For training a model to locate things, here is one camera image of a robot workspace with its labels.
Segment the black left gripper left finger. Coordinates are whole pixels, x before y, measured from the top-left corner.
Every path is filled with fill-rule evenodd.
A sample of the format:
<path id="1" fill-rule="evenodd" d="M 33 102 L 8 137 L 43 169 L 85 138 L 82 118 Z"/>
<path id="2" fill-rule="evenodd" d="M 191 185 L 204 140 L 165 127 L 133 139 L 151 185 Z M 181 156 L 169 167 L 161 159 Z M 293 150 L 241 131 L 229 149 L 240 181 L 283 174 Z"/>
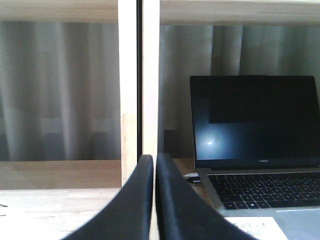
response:
<path id="1" fill-rule="evenodd" d="M 154 166 L 151 155 L 141 155 L 131 176 L 95 217 L 66 240 L 148 240 L 153 204 Z"/>

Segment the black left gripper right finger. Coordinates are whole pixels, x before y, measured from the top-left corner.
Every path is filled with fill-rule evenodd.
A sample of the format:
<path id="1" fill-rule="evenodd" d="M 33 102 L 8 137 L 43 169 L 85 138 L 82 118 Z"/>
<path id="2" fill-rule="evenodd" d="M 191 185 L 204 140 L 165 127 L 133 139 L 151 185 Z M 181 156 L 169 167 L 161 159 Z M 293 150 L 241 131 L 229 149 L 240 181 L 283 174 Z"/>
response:
<path id="1" fill-rule="evenodd" d="M 155 204 L 161 240 L 253 239 L 202 200 L 167 153 L 156 159 Z"/>

